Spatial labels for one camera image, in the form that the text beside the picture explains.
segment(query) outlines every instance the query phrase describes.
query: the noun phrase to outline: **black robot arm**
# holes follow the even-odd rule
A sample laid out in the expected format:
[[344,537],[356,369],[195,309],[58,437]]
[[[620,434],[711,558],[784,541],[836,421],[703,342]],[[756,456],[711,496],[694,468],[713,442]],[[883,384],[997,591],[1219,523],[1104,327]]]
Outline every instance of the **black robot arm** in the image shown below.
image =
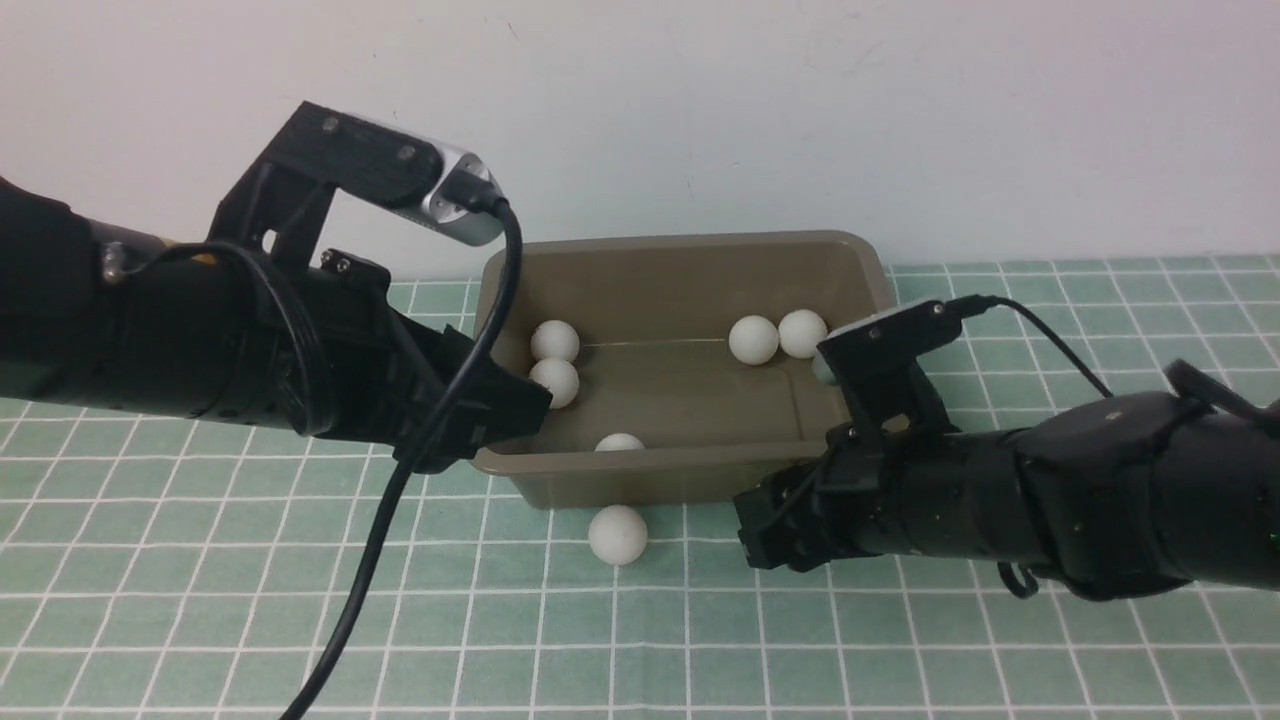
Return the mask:
[[1010,302],[918,302],[819,346],[852,421],[828,434],[817,462],[735,500],[749,562],[805,571],[883,553],[991,560],[1019,597],[1034,594],[1037,577],[1088,600],[1192,580],[1280,589],[1280,406],[1254,407],[1176,361],[1172,393],[960,433],[916,357],[997,304]]
[[[497,192],[475,155],[308,102],[204,243],[0,184],[0,396],[292,428],[399,459],[474,343],[392,310],[390,273],[374,263],[328,250],[310,266],[339,190],[470,245],[502,231],[461,205]],[[415,470],[538,432],[548,402],[485,355]]]

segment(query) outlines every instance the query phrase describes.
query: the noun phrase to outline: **table surface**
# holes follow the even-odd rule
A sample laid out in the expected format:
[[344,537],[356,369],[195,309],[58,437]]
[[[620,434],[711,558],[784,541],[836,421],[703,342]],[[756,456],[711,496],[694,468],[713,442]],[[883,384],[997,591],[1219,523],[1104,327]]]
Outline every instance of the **table surface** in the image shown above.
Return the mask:
[[[1117,392],[1185,357],[1280,396],[1280,256],[897,266],[901,300],[1009,295]],[[404,283],[470,327],[477,284]],[[923,359],[965,429],[1091,400],[1005,311]],[[383,447],[0,402],[0,720],[271,717],[347,592]],[[728,505],[644,509],[613,570],[589,511],[458,464],[415,479],[319,717],[1280,717],[1280,598],[1016,601],[988,564],[746,568]]]

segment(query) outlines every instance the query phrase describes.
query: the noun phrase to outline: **white ball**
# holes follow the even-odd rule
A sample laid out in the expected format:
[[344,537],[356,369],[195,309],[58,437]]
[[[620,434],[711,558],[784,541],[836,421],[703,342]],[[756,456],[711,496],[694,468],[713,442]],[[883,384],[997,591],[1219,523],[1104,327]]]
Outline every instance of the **white ball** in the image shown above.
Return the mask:
[[636,436],[628,433],[613,433],[595,446],[596,452],[611,450],[644,450],[644,443],[640,442],[640,438]]
[[568,360],[547,357],[529,372],[529,379],[552,391],[552,410],[559,410],[577,395],[577,370]]
[[778,323],[778,337],[783,352],[806,360],[818,352],[818,343],[827,337],[827,323],[813,310],[795,310]]
[[759,315],[748,315],[728,331],[728,351],[748,365],[763,365],[778,351],[778,329]]
[[611,505],[595,514],[586,530],[591,552],[609,565],[628,565],[649,543],[644,518],[626,505]]
[[582,343],[577,337],[577,331],[563,320],[547,320],[534,331],[529,348],[534,351],[534,360],[559,357],[572,363],[577,359],[577,351]]
[[837,386],[840,380],[836,379],[836,374],[831,372],[831,366],[827,365],[827,360],[818,352],[813,356],[813,374],[818,378],[818,382],[827,386]]

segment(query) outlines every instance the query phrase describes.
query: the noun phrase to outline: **brown plastic tray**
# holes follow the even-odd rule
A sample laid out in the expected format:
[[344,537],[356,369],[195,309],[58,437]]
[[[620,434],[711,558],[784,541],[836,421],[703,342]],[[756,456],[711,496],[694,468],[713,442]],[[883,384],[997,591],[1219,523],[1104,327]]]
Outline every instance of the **brown plastic tray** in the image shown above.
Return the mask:
[[[485,265],[477,318],[503,265]],[[474,465],[509,477],[535,507],[728,500],[822,455],[849,419],[840,391],[781,350],[748,366],[730,355],[744,315],[777,323],[808,307],[836,328],[892,306],[876,250],[832,231],[544,242],[526,246],[520,292],[494,346],[526,374],[539,323],[564,320],[582,350],[581,388],[534,437],[481,450]],[[594,452],[625,432],[645,450]]]

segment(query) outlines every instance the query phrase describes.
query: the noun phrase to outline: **white wall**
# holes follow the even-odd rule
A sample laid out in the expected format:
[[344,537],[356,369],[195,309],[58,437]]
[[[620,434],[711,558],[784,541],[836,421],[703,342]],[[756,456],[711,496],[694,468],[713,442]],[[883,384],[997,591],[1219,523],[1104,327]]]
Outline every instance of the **white wall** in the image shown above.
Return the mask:
[[[891,261],[1280,247],[1275,0],[0,0],[0,174],[200,240],[308,99],[479,152],[530,240]],[[470,250],[337,204],[399,277]]]

